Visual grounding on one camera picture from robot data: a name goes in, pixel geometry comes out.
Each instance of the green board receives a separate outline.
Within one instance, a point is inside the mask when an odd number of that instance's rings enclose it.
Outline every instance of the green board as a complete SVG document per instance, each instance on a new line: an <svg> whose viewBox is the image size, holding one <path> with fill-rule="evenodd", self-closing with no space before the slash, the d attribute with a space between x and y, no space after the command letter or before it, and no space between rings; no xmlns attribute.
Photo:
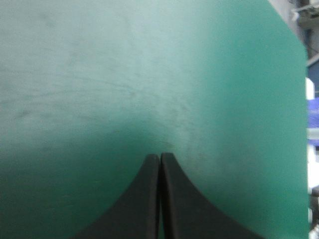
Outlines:
<svg viewBox="0 0 319 239"><path fill-rule="evenodd" d="M147 153L306 239L305 50L266 0L0 2L0 238L66 239Z"/></svg>

